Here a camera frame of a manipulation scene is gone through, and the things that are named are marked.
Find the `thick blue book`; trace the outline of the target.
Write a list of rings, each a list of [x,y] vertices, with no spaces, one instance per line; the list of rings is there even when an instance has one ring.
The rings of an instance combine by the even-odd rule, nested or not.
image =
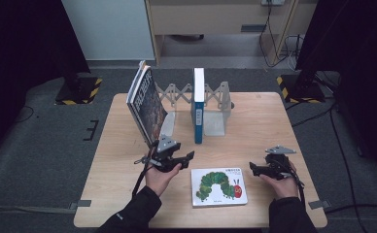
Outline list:
[[[202,143],[203,138],[203,111],[204,111],[204,69],[193,69],[193,93],[192,93],[192,121],[194,127],[194,142]]]

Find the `white power strip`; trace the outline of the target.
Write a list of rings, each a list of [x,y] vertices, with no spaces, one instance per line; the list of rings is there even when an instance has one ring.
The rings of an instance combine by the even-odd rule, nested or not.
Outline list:
[[[285,2],[286,0],[261,0],[260,4],[261,6],[266,6],[266,7],[269,7],[269,6],[284,6],[285,5]]]

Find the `dark curtain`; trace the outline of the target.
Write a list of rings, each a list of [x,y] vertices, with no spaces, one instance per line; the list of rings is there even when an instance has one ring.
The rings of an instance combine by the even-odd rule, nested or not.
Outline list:
[[[297,69],[339,73],[337,97],[377,162],[377,0],[318,0]]]
[[[0,0],[0,141],[30,88],[64,78],[79,93],[88,71],[62,0]]]

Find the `white caterpillar picture book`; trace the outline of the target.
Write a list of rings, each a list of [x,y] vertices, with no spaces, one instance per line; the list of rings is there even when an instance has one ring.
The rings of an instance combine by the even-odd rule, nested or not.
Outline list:
[[[194,208],[246,205],[248,196],[240,168],[191,170]]]

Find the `person's right hand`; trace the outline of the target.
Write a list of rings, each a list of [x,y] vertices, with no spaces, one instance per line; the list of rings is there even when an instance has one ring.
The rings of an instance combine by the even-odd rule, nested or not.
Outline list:
[[[264,179],[272,186],[279,199],[299,196],[298,186],[294,178],[275,180],[269,177],[264,177]]]

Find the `dark illustrated book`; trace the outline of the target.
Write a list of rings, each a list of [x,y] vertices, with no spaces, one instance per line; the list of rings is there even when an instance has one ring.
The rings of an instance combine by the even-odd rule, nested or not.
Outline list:
[[[145,143],[150,146],[160,136],[168,113],[163,108],[152,68],[142,60],[127,93],[126,104]]]

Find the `grey metal extendable book stand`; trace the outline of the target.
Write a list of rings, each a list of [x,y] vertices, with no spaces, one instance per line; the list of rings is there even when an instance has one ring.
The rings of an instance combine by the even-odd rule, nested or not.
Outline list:
[[[183,100],[188,104],[193,104],[193,87],[187,83],[182,89],[179,89],[174,83],[169,84],[162,89],[156,85],[157,93],[161,101],[168,100],[171,109],[168,111],[167,129],[162,128],[162,134],[171,136],[174,130],[174,122],[177,120],[178,102]],[[207,83],[204,92],[204,110],[203,110],[203,135],[204,136],[224,136],[227,120],[231,115],[234,103],[230,98],[228,82],[221,82],[220,86],[212,89]]]

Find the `person's left hand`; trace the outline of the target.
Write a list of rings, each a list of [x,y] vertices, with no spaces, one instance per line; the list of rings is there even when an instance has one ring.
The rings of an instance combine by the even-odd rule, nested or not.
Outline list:
[[[179,174],[181,167],[181,164],[177,164],[170,172],[163,173],[150,164],[145,175],[146,186],[160,197],[171,180]]]

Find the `black stand base striped edge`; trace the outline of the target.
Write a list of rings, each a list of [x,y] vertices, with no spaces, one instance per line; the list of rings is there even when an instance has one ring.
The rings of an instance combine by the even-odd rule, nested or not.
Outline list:
[[[276,78],[281,94],[287,103],[322,103],[325,96],[312,79],[304,80],[298,75],[281,75]]]
[[[55,97],[56,105],[76,105],[91,103],[102,83],[100,78],[79,78],[78,85],[71,88],[64,83]]]

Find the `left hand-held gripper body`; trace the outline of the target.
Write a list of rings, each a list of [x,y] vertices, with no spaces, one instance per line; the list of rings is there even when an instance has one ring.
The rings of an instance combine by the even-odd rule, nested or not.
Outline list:
[[[181,144],[166,135],[161,135],[150,146],[149,152],[142,158],[143,164],[153,164],[161,172],[171,171],[177,164],[173,153],[180,149]]]

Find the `light wooden cabinet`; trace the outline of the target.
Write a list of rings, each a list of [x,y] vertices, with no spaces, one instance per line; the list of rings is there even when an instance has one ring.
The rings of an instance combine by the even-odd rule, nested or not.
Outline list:
[[[265,57],[276,63],[286,39],[306,33],[318,1],[266,7],[261,0],[145,0],[154,59],[160,60],[166,35],[258,33]]]

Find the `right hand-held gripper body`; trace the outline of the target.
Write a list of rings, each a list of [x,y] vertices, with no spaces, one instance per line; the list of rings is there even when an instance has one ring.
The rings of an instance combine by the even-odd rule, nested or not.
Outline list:
[[[295,153],[295,150],[277,145],[266,150],[265,161],[269,166],[268,177],[282,180],[291,176],[291,165],[287,153]]]

